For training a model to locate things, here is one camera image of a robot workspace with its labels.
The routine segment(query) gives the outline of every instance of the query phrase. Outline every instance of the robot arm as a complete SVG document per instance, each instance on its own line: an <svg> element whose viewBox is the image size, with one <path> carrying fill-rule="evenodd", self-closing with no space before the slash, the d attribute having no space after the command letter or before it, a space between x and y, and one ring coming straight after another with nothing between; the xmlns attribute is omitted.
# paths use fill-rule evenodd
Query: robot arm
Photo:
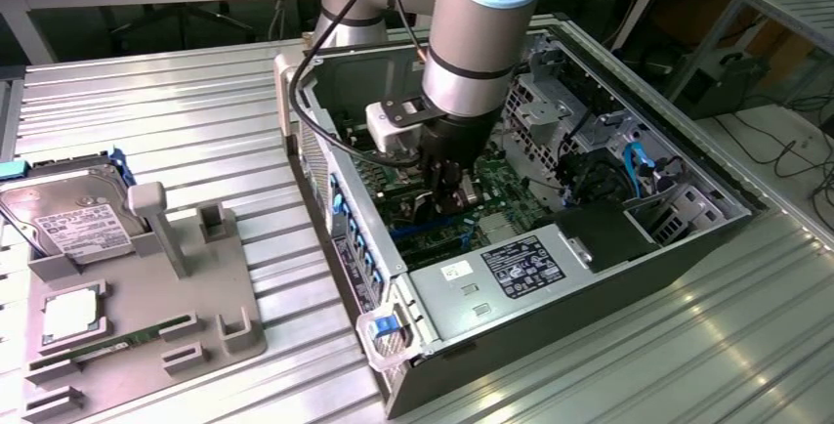
<svg viewBox="0 0 834 424"><path fill-rule="evenodd" d="M317 32L345 6L345 0L322 2ZM362 0L328 45L385 40L380 15L389 5L389 0ZM501 117L534 5L536 0L434 0L421 97L369 107L368 125L381 149L393 140L417 147L442 213L478 203L470 172Z"/></svg>

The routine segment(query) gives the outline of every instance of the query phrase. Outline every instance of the warning label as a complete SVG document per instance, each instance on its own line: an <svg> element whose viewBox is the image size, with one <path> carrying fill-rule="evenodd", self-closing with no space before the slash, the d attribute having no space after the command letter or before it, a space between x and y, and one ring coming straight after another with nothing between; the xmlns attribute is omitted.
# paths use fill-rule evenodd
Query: warning label
<svg viewBox="0 0 834 424"><path fill-rule="evenodd" d="M131 244L126 228L110 204L39 217L35 223L63 253L71 257Z"/></svg>
<svg viewBox="0 0 834 424"><path fill-rule="evenodd" d="M536 235L488 251L481 258L512 299L565 278Z"/></svg>

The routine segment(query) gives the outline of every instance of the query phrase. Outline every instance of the hard drive label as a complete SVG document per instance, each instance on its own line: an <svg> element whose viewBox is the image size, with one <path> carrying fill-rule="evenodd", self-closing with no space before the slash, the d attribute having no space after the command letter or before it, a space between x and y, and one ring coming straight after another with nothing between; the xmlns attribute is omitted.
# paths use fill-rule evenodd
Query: hard drive label
<svg viewBox="0 0 834 424"><path fill-rule="evenodd" d="M481 258L512 299L565 278L536 235L488 251Z"/></svg>
<svg viewBox="0 0 834 424"><path fill-rule="evenodd" d="M35 223L62 253L71 257L91 255L131 244L131 238L110 204L39 217Z"/></svg>

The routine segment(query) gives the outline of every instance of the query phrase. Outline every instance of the white sticker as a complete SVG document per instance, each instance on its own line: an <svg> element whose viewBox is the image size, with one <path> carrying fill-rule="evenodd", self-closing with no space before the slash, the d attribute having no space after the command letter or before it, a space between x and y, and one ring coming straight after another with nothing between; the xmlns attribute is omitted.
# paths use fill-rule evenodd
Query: white sticker
<svg viewBox="0 0 834 424"><path fill-rule="evenodd" d="M445 266L441 268L441 272L444 272L446 280L456 280L458 277L464 277L473 273L473 266L470 266L470 262L465 260L453 265Z"/></svg>
<svg viewBox="0 0 834 424"><path fill-rule="evenodd" d="M62 253L71 257L91 255L131 244L129 233L110 204L39 217L35 223Z"/></svg>

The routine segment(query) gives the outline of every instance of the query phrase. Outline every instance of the slotted aluminum surface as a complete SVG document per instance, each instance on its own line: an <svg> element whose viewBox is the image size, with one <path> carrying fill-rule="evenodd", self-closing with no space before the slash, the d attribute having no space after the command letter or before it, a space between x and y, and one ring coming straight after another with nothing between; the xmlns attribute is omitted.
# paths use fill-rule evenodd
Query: slotted aluminum surface
<svg viewBox="0 0 834 424"><path fill-rule="evenodd" d="M254 45L30 70L17 153L57 158L117 144L138 179L171 189L171 218L225 201L239 217L269 339L263 356L86 422L384 420L279 144L275 54L275 46ZM5 231L0 420L10 422L25 257L21 237ZM670 288L397 422L825 422L832 396L834 259L775 211Z"/></svg>
<svg viewBox="0 0 834 424"><path fill-rule="evenodd" d="M747 0L834 55L834 0Z"/></svg>

